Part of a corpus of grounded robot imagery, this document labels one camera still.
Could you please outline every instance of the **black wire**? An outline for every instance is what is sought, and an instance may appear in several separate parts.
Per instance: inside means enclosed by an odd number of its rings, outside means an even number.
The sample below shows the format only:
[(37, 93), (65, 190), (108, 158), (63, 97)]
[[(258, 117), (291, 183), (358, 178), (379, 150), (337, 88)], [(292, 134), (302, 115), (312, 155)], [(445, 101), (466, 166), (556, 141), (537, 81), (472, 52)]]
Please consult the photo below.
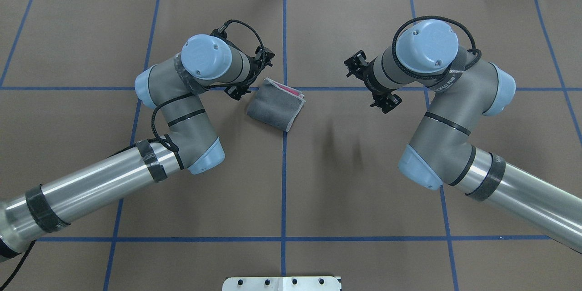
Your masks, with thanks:
[(20, 262), (18, 263), (18, 265), (16, 266), (16, 268), (14, 269), (14, 271), (12, 271), (12, 274), (10, 274), (10, 276), (8, 277), (8, 279), (6, 279), (6, 282), (4, 282), (4, 284), (2, 286), (0, 286), (0, 291), (4, 291), (4, 289), (6, 289), (6, 287), (10, 284), (10, 282), (12, 282), (12, 279), (14, 279), (14, 277), (16, 276), (16, 274), (18, 274), (18, 271), (20, 271), (20, 267), (22, 267), (22, 264), (25, 263), (26, 258), (29, 256), (30, 251), (33, 249), (33, 246), (35, 245), (36, 240), (32, 241), (29, 245), (29, 248), (26, 250), (25, 254), (22, 255), (22, 258), (20, 259)]
[[(151, 123), (151, 131), (154, 134), (154, 138), (147, 139), (148, 142), (150, 142), (150, 143), (158, 142), (158, 143), (162, 144), (162, 146), (164, 146), (164, 148), (166, 148), (172, 152), (179, 152), (180, 151), (180, 148), (174, 142), (172, 142), (171, 140), (166, 140), (166, 139), (160, 137), (160, 134), (158, 134), (158, 130), (156, 129), (156, 115), (157, 115), (158, 111), (160, 109), (162, 109), (162, 107), (164, 107), (165, 105), (169, 105), (172, 102), (182, 100), (182, 99), (188, 98), (190, 96), (193, 96), (193, 94), (188, 93), (188, 94), (184, 94), (181, 96), (177, 96), (176, 98), (170, 99), (166, 102), (162, 102), (158, 106), (156, 106), (156, 108), (154, 109), (154, 112), (151, 115), (151, 122), (150, 122)], [(137, 144), (135, 144), (135, 143), (132, 145), (126, 146), (122, 150), (119, 150), (118, 152), (115, 152), (114, 154), (110, 155), (110, 157), (115, 156), (117, 154), (120, 154), (124, 151), (127, 151), (135, 146), (137, 146)]]
[(256, 30), (254, 30), (254, 28), (252, 28), (249, 24), (242, 22), (242, 21), (239, 21), (239, 20), (229, 20), (229, 21), (225, 22), (224, 23), (225, 30), (226, 30), (226, 27), (231, 25), (231, 23), (233, 23), (233, 22), (240, 24), (242, 26), (245, 26), (246, 28), (251, 30), (251, 32), (253, 32), (253, 34), (255, 34), (256, 39), (258, 40), (261, 52), (262, 52), (262, 54), (261, 54), (261, 66), (252, 77), (247, 78), (247, 80), (245, 80), (245, 81), (238, 82), (238, 83), (232, 83), (232, 84), (214, 84), (214, 85), (207, 86), (206, 88), (208, 88), (208, 89), (221, 88), (221, 87), (230, 88), (232, 86), (247, 86), (247, 85), (253, 84), (253, 82), (258, 77), (258, 74), (260, 74), (262, 72), (262, 70), (265, 69), (266, 50), (265, 50), (265, 45), (262, 43), (261, 37), (258, 36), (258, 33), (256, 32)]
[(405, 22), (397, 30), (396, 34), (394, 35), (394, 39), (392, 40), (392, 57), (394, 58), (394, 62), (396, 63), (398, 68), (401, 69), (403, 72), (405, 72), (408, 76), (416, 78), (417, 80), (434, 80), (434, 79), (444, 77), (448, 71), (448, 70), (446, 70), (444, 73), (439, 74), (439, 75), (418, 75), (418, 74), (414, 73), (413, 71), (411, 71), (410, 69), (407, 69), (404, 65), (402, 65), (401, 61), (399, 61), (398, 56), (396, 55), (396, 41), (398, 40), (398, 37), (400, 36), (402, 30), (404, 30), (404, 28), (406, 28), (406, 26), (408, 26), (414, 22), (424, 21), (424, 20), (440, 20), (440, 21), (444, 21), (444, 22), (449, 22), (453, 25), (460, 27), (461, 30), (463, 30), (463, 32), (465, 32), (465, 34), (467, 34), (467, 37), (471, 41), (471, 49), (468, 49), (467, 52), (474, 54), (475, 58), (470, 63), (465, 65), (465, 70), (470, 69), (472, 66), (474, 66), (474, 64), (476, 64), (479, 61), (479, 59), (481, 59), (481, 55), (482, 55), (481, 51), (479, 49), (477, 49), (477, 45), (475, 44), (475, 40), (474, 40), (471, 32), (463, 24), (461, 24), (455, 20), (452, 20), (450, 18), (441, 17), (441, 16), (417, 17), (417, 18), (413, 18), (413, 19)]

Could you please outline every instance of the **blue joint cap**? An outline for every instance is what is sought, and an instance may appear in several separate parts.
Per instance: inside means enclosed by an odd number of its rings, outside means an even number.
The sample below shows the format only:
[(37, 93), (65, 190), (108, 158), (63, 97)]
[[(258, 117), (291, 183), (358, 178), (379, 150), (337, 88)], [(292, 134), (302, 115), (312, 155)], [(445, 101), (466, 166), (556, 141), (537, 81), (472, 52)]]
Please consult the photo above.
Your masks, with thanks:
[(224, 157), (220, 138), (216, 138), (210, 148), (192, 166), (188, 167), (188, 171), (194, 175), (203, 173), (224, 161)]
[(155, 65), (148, 68), (143, 73), (139, 74), (135, 78), (135, 84), (133, 85), (135, 88), (135, 94), (137, 94), (137, 98), (139, 98), (145, 106), (151, 109), (156, 108), (156, 104), (154, 103), (150, 95), (150, 72), (151, 69), (154, 67)]
[(405, 30), (396, 41), (396, 56), (406, 68), (431, 74), (445, 69), (459, 50), (459, 39), (449, 24), (422, 21)]
[(483, 115), (497, 115), (501, 113), (505, 106), (511, 103), (515, 95), (515, 80), (511, 75), (502, 71), (497, 65), (491, 63), (497, 70), (497, 94), (491, 107)]
[(438, 190), (442, 185), (441, 178), (409, 144), (406, 145), (406, 150), (398, 163), (398, 169), (406, 177), (427, 189)]
[(181, 62), (193, 77), (216, 80), (231, 67), (231, 47), (214, 36), (198, 34), (182, 47)]

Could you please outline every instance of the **white surface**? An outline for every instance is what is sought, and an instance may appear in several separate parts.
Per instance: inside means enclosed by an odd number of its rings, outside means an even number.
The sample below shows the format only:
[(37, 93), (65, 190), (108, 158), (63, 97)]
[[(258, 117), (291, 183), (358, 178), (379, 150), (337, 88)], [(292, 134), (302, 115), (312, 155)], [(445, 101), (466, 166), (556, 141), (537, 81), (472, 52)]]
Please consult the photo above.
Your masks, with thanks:
[(341, 283), (332, 276), (307, 276), (307, 277), (275, 277), (275, 278), (228, 278), (222, 285), (222, 291), (341, 291)]

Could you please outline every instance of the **white bracket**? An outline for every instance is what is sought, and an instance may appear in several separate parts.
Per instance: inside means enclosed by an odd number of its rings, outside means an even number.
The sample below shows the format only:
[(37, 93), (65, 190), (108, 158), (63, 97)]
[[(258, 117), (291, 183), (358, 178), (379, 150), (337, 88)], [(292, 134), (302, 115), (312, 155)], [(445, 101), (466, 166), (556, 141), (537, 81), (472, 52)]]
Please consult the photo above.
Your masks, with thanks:
[(227, 278), (222, 291), (341, 291), (341, 278), (334, 276), (290, 276)]

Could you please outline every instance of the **gray cloth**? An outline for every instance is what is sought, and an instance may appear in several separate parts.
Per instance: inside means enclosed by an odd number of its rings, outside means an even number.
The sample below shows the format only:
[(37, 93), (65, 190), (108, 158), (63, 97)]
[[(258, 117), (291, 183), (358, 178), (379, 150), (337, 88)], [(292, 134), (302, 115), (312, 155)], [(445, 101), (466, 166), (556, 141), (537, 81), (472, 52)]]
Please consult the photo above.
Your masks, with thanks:
[(289, 132), (305, 100), (299, 90), (266, 78), (247, 108), (247, 115)]

